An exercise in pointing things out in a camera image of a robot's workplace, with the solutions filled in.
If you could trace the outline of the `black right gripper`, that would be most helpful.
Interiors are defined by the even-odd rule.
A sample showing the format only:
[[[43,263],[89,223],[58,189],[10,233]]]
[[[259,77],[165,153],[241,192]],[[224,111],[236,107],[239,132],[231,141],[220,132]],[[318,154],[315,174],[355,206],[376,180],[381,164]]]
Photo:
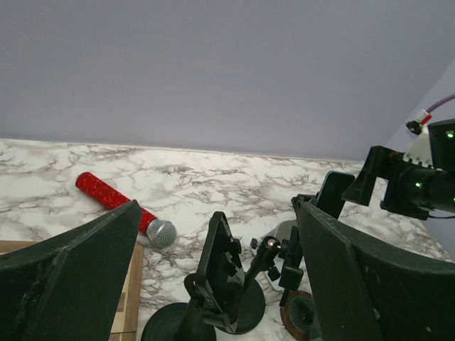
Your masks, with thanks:
[[[435,169],[403,161],[404,153],[393,161],[380,207],[388,212],[427,220],[434,210],[454,212],[454,120],[428,124]],[[361,171],[343,192],[342,199],[368,206],[376,178],[386,178],[395,152],[373,146]]]

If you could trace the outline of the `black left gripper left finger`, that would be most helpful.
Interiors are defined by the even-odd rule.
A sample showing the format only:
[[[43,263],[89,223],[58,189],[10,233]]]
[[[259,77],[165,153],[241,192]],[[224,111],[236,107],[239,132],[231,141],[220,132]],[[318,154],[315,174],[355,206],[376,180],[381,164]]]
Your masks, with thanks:
[[[128,202],[1,255],[1,339],[108,340],[140,220]]]

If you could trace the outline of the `blue-edged black phone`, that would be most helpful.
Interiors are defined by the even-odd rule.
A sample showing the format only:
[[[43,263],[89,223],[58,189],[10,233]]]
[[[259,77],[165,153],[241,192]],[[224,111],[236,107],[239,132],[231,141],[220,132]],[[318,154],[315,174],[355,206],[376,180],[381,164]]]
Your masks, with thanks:
[[[340,217],[345,205],[342,194],[355,180],[350,173],[330,171],[324,178],[321,189],[316,195],[316,206],[335,219]]]

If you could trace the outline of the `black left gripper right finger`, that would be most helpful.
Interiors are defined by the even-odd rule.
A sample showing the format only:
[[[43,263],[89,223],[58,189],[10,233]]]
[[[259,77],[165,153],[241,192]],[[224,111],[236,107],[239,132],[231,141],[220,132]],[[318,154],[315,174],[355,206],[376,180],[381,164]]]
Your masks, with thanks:
[[[295,202],[322,340],[453,340],[454,264]]]

